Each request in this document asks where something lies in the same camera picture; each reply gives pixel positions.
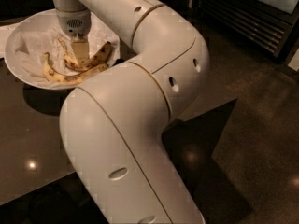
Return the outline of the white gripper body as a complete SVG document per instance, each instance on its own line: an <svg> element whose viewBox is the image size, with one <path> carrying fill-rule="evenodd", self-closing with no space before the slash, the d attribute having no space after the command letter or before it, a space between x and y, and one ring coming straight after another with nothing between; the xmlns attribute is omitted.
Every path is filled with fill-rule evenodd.
<svg viewBox="0 0 299 224"><path fill-rule="evenodd" d="M79 12L56 10L56 14L62 31L72 40L80 40L88 36L92 26L89 10Z"/></svg>

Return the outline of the cream flat gripper finger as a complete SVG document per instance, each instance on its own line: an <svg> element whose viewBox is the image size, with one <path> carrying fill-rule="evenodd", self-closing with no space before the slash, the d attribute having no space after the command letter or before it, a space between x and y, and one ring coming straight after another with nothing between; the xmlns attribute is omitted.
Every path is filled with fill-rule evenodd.
<svg viewBox="0 0 299 224"><path fill-rule="evenodd" d="M76 38L71 41L71 48L79 65L85 66L90 59L87 38Z"/></svg>

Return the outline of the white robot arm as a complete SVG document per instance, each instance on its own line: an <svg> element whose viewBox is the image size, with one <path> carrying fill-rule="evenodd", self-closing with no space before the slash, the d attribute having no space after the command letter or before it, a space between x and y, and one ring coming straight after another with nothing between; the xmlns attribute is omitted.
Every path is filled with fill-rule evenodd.
<svg viewBox="0 0 299 224"><path fill-rule="evenodd" d="M162 142L205 84L204 38L158 0L53 2L71 16L87 8L135 54L78 85L60 115L65 151L108 223L206 224Z"/></svg>

